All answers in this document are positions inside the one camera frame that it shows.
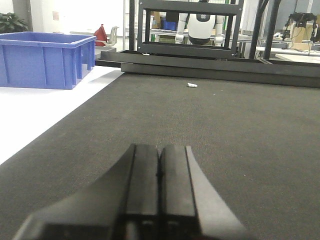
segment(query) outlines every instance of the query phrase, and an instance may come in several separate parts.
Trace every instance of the humanoid robot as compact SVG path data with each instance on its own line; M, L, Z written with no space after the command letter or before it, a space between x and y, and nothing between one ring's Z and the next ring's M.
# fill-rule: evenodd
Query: humanoid robot
M209 4L209 0L199 0L199 3ZM206 15L206 14L188 14L180 13L177 33L175 35L175 43L181 44L184 40L184 30L188 21L188 35L192 44L204 45L210 41L212 29L215 26L214 45L221 47L224 38L222 37L222 29L224 16Z

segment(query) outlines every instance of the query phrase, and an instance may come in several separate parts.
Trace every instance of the dark gray carpet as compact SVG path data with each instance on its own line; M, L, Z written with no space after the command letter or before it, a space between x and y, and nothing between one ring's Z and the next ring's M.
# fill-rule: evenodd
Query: dark gray carpet
M129 74L0 166L0 239L93 182L130 143L192 146L259 239L319 239L319 89Z

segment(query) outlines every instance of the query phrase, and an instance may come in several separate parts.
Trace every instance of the blue plastic crate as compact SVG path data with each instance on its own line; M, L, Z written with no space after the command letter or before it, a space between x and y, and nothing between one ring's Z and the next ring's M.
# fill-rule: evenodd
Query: blue plastic crate
M177 30L177 23L174 21L166 21L165 20L163 22L163 29L175 31L175 30Z
M95 65L95 36L0 34L0 87L73 89Z

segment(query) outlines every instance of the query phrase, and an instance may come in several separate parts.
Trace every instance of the table surface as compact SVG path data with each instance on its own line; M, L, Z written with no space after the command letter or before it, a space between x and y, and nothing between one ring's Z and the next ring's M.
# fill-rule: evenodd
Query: table surface
M281 53L277 53L275 56L285 61L320 64L320 56L300 56L300 55L281 54Z
M265 51L264 46L257 46L256 51L257 52L264 52ZM290 54L290 55L301 55L301 56L314 56L314 57L320 57L320 52L319 51L314 51L311 50L309 51L298 51L298 50L293 50L293 49L281 49L281 48L271 48L271 53L275 54Z
M95 66L73 90L0 87L0 165L121 74Z

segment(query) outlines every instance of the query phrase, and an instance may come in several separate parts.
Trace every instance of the small white object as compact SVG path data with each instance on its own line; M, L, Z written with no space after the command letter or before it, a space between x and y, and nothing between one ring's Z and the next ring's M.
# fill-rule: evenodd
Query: small white object
M188 82L188 87L189 87L189 88L197 88L197 87L198 87L198 85L197 85L197 84L193 84L193 83L189 83L189 82Z

